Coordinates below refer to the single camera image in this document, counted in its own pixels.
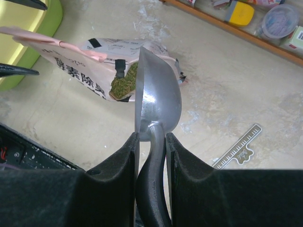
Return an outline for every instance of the black handle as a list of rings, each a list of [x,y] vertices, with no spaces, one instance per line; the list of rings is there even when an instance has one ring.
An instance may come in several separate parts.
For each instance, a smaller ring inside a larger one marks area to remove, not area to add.
[[[163,168],[166,155],[165,137],[160,125],[151,129],[151,149],[136,183],[136,202],[145,227],[170,227],[163,189]]]

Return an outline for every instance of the plastic ruler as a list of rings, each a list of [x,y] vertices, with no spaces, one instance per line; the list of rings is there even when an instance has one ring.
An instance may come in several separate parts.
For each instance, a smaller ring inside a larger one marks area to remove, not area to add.
[[[222,169],[233,159],[236,159],[240,165],[243,165],[244,162],[248,162],[254,152],[247,146],[261,131],[262,128],[255,124],[232,146],[232,148],[213,164],[213,168]]]

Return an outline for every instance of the concrete floor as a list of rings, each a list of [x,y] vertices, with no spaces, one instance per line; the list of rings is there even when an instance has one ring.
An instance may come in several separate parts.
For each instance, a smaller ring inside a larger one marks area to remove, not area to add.
[[[57,39],[153,39],[179,59],[190,81],[174,133],[200,159],[211,165],[258,123],[255,155],[226,168],[303,168],[303,68],[158,0],[61,2]],[[86,170],[134,131],[134,103],[105,101],[43,58],[34,69],[39,77],[0,94],[9,127]],[[143,143],[140,166],[148,152]]]

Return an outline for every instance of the metal scoop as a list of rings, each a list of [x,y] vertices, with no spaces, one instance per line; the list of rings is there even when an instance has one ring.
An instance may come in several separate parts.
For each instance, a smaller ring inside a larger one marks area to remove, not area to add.
[[[173,69],[144,47],[140,49],[135,94],[135,129],[151,149],[136,183],[140,217],[150,226],[171,226],[163,190],[165,135],[177,126],[181,93]]]

